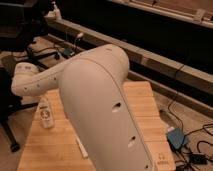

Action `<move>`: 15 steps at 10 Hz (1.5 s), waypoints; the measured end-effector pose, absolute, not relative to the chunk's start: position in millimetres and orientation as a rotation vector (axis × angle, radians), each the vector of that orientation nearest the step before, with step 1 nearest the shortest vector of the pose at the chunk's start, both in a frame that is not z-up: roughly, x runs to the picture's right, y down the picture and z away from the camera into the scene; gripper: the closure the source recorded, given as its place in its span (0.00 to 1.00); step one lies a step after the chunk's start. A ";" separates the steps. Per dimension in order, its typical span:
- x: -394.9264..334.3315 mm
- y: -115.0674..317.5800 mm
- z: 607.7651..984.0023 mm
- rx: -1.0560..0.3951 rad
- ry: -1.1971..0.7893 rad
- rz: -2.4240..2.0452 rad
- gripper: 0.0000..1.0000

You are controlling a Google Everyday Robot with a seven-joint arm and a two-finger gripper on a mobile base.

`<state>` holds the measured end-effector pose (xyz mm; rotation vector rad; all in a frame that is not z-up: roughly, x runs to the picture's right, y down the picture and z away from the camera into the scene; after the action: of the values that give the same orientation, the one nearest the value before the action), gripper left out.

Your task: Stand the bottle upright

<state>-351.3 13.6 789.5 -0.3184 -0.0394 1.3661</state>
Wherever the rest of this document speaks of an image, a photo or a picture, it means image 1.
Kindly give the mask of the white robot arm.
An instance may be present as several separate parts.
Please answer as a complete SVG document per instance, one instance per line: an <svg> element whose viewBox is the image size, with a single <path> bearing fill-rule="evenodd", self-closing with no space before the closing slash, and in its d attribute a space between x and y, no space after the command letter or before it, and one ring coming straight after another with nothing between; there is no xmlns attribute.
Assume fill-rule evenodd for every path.
<svg viewBox="0 0 213 171"><path fill-rule="evenodd" d="M15 66L11 90L38 96L58 89L64 112L96 171L157 171L123 84L126 52L114 44L83 51L49 69Z"/></svg>

